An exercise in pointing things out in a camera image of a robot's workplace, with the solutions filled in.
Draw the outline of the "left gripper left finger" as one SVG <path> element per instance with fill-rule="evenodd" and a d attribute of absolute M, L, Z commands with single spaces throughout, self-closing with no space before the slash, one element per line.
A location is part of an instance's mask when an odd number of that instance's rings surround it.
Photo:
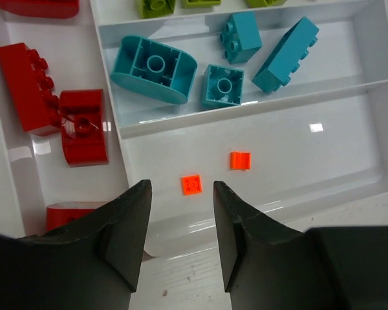
<path fill-rule="evenodd" d="M 0 309 L 127 309 L 136 291 L 152 186 L 41 236 L 0 234 Z"/>

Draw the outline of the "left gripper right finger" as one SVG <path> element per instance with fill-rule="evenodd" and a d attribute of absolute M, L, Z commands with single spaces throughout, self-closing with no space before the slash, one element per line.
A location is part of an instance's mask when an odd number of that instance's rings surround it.
<path fill-rule="evenodd" d="M 300 232 L 223 181 L 213 184 L 213 208 L 233 309 L 388 309 L 388 226 Z"/>

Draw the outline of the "red flower lego brick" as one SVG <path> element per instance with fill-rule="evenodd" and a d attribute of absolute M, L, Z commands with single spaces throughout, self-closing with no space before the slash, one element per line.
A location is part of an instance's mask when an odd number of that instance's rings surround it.
<path fill-rule="evenodd" d="M 46 207 L 46 232 L 68 224 L 105 205 L 106 201 L 71 201 Z"/>

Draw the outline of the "tiny orange lego piece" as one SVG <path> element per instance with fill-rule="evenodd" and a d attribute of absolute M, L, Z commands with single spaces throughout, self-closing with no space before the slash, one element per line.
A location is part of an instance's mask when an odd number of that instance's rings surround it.
<path fill-rule="evenodd" d="M 250 152 L 231 152 L 230 169 L 231 170 L 250 170 L 252 164 L 252 154 Z"/>

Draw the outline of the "small orange plate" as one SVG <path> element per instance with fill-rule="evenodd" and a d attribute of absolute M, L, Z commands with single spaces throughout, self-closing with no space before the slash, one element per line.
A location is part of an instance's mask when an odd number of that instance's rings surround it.
<path fill-rule="evenodd" d="M 183 195 L 199 194 L 202 192 L 201 178 L 199 174 L 181 177 Z"/>

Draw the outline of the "red arch lego brick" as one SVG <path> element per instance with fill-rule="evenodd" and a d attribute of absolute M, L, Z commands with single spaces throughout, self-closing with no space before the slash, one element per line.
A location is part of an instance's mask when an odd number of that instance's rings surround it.
<path fill-rule="evenodd" d="M 61 143 L 65 160 L 71 167 L 109 162 L 103 108 L 102 89 L 61 92 Z"/>

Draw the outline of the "red slope lego brick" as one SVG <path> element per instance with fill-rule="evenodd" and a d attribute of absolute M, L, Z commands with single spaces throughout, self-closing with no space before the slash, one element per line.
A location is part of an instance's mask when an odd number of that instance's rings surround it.
<path fill-rule="evenodd" d="M 41 137 L 59 132 L 59 97 L 46 59 L 17 43 L 0 46 L 0 65 L 22 129 Z"/>

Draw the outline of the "small teal lego brick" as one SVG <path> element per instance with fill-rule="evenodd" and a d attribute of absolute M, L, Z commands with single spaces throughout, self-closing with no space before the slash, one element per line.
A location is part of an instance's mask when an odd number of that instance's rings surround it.
<path fill-rule="evenodd" d="M 243 84 L 243 70 L 210 64 L 203 75 L 200 102 L 207 109 L 239 106 Z"/>

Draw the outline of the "teal rounded lego brick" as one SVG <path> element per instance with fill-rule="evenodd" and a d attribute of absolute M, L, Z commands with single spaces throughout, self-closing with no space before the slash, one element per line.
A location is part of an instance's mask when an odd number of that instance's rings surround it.
<path fill-rule="evenodd" d="M 174 105 L 188 98 L 198 68 L 183 50 L 142 36 L 125 36 L 110 79 L 131 92 Z"/>

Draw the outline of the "teal stepped lego brick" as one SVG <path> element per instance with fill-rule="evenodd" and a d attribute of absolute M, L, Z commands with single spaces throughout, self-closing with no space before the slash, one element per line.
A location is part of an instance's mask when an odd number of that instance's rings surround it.
<path fill-rule="evenodd" d="M 291 81 L 290 75 L 300 68 L 300 61 L 309 54 L 317 41 L 319 28 L 307 17 L 302 17 L 289 29 L 272 50 L 252 83 L 265 94 L 271 94 Z"/>

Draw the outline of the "teal square lego brick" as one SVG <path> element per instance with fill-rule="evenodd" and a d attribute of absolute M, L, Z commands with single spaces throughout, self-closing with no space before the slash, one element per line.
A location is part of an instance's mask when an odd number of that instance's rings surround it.
<path fill-rule="evenodd" d="M 224 47 L 224 57 L 231 65 L 248 62 L 263 46 L 253 12 L 232 14 L 219 39 Z"/>

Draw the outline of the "red wedge lego brick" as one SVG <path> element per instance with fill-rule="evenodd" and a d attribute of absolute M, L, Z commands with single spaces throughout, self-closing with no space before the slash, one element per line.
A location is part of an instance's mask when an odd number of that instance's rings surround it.
<path fill-rule="evenodd" d="M 0 0 L 0 9 L 19 16 L 68 19 L 78 14 L 80 1 Z"/>

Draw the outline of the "small green lego brick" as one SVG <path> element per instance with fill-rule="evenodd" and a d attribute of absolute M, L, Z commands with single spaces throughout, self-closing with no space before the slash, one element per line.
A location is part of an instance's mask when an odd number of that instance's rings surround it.
<path fill-rule="evenodd" d="M 136 9 L 142 19 L 164 17 L 174 13 L 175 0 L 136 0 Z"/>

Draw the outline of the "green square lego brick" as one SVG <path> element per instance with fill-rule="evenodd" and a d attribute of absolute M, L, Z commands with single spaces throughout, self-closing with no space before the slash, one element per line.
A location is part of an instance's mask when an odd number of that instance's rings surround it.
<path fill-rule="evenodd" d="M 219 6 L 221 0 L 181 0 L 183 8 L 209 8 Z"/>

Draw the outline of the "white compartment tray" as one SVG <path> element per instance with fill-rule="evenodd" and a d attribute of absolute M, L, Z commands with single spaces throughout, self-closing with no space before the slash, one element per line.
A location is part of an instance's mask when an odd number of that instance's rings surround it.
<path fill-rule="evenodd" d="M 48 205 L 107 202 L 142 179 L 153 204 L 147 251 L 184 253 L 215 241 L 213 182 L 225 181 L 260 211 L 289 222 L 388 193 L 388 1 L 314 1 L 255 11 L 263 47 L 244 71 L 239 106 L 200 105 L 203 75 L 224 66 L 223 23 L 241 5 L 139 20 L 118 1 L 82 1 L 70 19 L 37 19 L 0 9 L 0 46 L 18 42 L 49 65 L 55 93 L 100 88 L 104 165 L 70 167 L 58 133 L 22 129 L 0 66 L 0 233 L 45 230 Z M 265 94 L 252 83 L 283 35 L 302 17 L 318 28 L 285 87 Z M 128 35 L 195 58 L 188 102 L 133 94 L 109 75 Z M 231 170 L 231 152 L 250 152 L 250 170 Z M 202 192 L 185 196 L 181 177 L 199 174 Z"/>

